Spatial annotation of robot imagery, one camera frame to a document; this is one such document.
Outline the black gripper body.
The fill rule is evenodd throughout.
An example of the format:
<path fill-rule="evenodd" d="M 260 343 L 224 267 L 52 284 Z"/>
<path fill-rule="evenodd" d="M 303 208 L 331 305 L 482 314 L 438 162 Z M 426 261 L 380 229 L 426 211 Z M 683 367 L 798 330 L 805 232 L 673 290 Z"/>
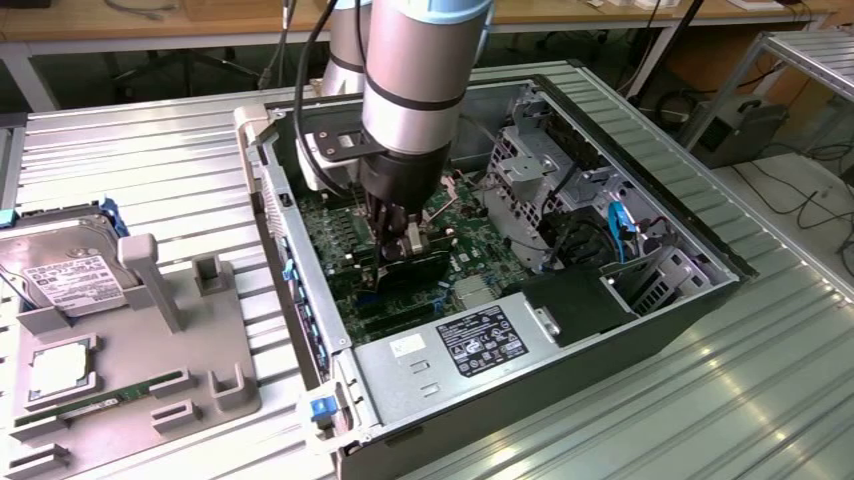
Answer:
<path fill-rule="evenodd" d="M 420 210 L 435 193 L 451 143 L 418 155 L 396 151 L 367 155 L 360 161 L 364 191 L 384 204 Z"/>

